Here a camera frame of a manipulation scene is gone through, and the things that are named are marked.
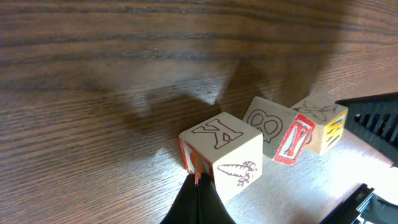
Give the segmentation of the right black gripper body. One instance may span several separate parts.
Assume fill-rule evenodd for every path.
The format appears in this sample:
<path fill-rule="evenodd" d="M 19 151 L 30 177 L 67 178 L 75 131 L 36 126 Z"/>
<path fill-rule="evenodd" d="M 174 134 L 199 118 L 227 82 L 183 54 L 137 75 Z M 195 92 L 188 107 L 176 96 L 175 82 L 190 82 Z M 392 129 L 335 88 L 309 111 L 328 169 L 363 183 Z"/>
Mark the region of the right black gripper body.
<path fill-rule="evenodd" d="M 376 194 L 367 197 L 364 194 L 359 194 L 355 200 L 360 202 L 357 208 L 360 214 L 354 223 L 397 224 L 397 205 Z"/>

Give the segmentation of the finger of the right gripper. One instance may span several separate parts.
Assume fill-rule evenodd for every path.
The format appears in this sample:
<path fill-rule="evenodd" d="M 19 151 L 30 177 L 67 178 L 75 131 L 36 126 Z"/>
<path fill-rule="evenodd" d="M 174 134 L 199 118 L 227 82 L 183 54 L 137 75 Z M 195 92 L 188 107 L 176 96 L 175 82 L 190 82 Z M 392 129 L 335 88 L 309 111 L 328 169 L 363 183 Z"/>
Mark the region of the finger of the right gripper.
<path fill-rule="evenodd" d="M 330 212 L 320 224 L 353 224 L 359 223 L 358 217 L 368 206 L 374 188 L 360 185 L 345 201 Z"/>
<path fill-rule="evenodd" d="M 348 108 L 345 128 L 397 167 L 397 93 L 350 98 L 335 103 Z"/>

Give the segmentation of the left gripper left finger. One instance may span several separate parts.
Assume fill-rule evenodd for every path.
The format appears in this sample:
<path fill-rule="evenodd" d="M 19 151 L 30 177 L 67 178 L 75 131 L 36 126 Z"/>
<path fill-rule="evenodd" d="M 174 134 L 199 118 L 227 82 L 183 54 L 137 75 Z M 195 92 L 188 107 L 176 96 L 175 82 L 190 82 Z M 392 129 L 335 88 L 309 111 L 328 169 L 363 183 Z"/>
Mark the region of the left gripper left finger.
<path fill-rule="evenodd" d="M 195 175 L 188 174 L 161 224 L 196 224 L 198 189 Z"/>

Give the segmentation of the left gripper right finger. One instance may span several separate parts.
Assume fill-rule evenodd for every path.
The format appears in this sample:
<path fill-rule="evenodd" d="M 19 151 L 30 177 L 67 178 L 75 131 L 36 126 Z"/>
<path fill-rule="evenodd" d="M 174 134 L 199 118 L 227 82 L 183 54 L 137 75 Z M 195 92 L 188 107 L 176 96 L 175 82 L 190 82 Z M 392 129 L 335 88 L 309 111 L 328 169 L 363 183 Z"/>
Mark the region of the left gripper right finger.
<path fill-rule="evenodd" d="M 210 176 L 201 173 L 197 184 L 197 223 L 199 224 L 235 224 L 225 209 Z"/>

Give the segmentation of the red Y wooden block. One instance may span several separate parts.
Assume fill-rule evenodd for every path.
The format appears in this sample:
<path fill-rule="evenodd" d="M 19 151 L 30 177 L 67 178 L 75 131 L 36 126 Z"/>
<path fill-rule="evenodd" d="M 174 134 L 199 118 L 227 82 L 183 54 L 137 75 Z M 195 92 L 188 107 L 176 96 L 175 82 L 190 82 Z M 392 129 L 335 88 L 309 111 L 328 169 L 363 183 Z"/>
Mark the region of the red Y wooden block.
<path fill-rule="evenodd" d="M 262 133 L 222 112 L 179 134 L 185 168 L 199 181 L 210 176 L 227 202 L 262 175 Z"/>
<path fill-rule="evenodd" d="M 293 166 L 316 124 L 302 113 L 256 96 L 243 121 L 263 135 L 262 152 L 273 161 Z"/>

